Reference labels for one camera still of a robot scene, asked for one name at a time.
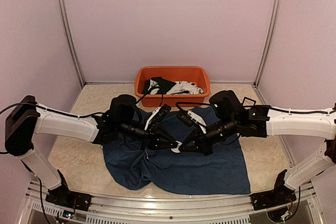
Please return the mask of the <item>dark blue t-shirt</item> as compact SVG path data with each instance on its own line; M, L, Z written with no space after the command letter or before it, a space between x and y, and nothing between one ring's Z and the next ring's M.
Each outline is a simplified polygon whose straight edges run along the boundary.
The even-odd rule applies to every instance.
M153 183L160 189L182 195L249 195L247 167L239 140L230 136L217 143L213 154L173 153L171 150L141 150L139 142L119 136L103 146L107 170L116 183L139 190Z

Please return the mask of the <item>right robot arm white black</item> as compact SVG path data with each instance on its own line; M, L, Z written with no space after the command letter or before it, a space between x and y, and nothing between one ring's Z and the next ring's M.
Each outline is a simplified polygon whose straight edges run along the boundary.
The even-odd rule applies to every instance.
M187 126L196 126L178 147L180 152L209 155L213 152L213 145L233 135L299 135L324 139L311 155L278 174L274 188L267 192L273 205L281 204L303 183L335 165L335 108L295 111L270 105L244 106L232 90L214 94L209 104L219 119L210 126L202 123L202 117L191 111L179 115Z

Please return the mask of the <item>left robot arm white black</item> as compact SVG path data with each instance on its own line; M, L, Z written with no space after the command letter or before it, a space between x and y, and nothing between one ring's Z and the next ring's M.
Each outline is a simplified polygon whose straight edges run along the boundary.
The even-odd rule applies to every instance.
M33 135L72 137L99 145L117 141L123 135L138 140L141 149L177 148L177 140L161 126L171 107L161 103L143 122L138 103L134 96L122 94L113 98L103 113L75 115L45 107L28 95L9 106L12 112L5 121L5 149L45 184L50 201L69 205L75 192L69 190L62 173L34 149Z

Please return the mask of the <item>black and white garment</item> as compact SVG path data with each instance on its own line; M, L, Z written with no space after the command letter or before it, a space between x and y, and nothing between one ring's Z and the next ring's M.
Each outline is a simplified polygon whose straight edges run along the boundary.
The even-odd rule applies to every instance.
M170 81L162 77L154 77L145 82L143 94L166 94L166 95L199 95L203 94L202 88L188 81Z

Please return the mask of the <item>orange plastic tub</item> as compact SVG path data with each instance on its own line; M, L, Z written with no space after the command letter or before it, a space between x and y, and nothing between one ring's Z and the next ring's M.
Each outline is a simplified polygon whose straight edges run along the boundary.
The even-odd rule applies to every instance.
M207 73L201 67L196 66L151 66L141 68L134 81L134 93L137 97L143 95L145 83L153 77L161 77L168 81L188 81L196 84L203 90L202 94L149 94L141 102L144 107L156 107L161 99L163 103L175 107L176 102L205 101L211 93L210 81Z

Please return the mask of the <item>black square display box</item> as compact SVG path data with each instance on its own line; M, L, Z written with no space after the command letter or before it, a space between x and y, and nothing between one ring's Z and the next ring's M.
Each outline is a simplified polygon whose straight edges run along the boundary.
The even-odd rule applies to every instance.
M257 103L256 100L248 97L244 97L242 101L242 106L245 108L251 108L252 106L255 106Z

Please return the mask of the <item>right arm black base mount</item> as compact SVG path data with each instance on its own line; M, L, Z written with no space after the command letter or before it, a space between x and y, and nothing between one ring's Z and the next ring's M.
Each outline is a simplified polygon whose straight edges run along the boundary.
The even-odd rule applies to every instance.
M284 192L269 190L254 193L250 196L250 200L255 211L291 203L296 199L296 194L291 191Z

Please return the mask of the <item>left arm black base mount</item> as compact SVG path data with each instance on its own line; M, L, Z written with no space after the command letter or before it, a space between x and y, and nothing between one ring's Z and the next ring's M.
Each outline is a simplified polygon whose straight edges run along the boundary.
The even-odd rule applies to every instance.
M76 191L58 192L56 194L49 192L46 196L47 202L81 211L88 211L91 200L92 196L90 194L79 193Z

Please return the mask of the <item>right aluminium corner post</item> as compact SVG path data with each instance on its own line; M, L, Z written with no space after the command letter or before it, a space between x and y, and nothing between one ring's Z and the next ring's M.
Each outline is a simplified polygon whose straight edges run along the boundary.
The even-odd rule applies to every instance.
M257 71L255 81L254 81L254 86L256 87L256 89L259 88L262 77L266 69L266 64L267 64L267 60L269 57L271 44L272 44L274 34L276 31L276 25L277 25L277 19L278 19L280 7L281 7L281 0L274 0L272 4L272 10L271 10L271 15L270 15L270 22L269 22L268 29L267 29L266 40L265 40L265 44L263 47L258 71Z

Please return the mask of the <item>aluminium corner post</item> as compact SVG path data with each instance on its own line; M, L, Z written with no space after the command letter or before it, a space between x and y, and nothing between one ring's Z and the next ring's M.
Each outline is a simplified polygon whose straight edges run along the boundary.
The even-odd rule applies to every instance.
M272 4L272 10L271 10L271 15L270 15L270 22L269 22L268 29L267 29L266 40L265 40L265 44L263 47L258 71L257 71L255 81L254 81L254 86L256 87L256 89L259 88L262 77L266 69L266 64L267 64L267 60L269 57L271 44L272 44L274 34L276 31L276 25L277 25L277 19L278 19L280 7L281 7L281 0L274 0Z
M70 58L73 63L73 67L74 67L75 74L78 79L79 85L81 86L81 88L83 88L86 85L86 82L85 82L84 74L82 72L82 68L80 66L80 62L79 62L78 55L77 55L76 48L75 48L75 43L74 43L73 36L71 33L70 22L69 22L68 15L67 15L66 1L57 0L57 2L58 2L59 11L60 11L62 26L63 26L64 33L65 33L65 38L66 38L68 49L70 52Z

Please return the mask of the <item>left aluminium corner post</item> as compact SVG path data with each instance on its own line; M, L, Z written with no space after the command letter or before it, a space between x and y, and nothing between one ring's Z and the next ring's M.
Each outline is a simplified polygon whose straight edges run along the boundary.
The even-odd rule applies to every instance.
M62 26L63 26L64 33L65 33L65 38L66 38L68 49L70 52L70 58L73 63L73 67L74 67L75 74L78 79L79 85L81 86L81 88L83 88L86 85L86 82L85 82L84 74L82 72L82 68L80 66L80 62L79 62L78 55L77 55L76 48L75 48L75 43L74 43L73 36L71 33L70 22L69 22L68 15L67 15L66 1L57 0L57 2L58 2L59 11L60 11Z

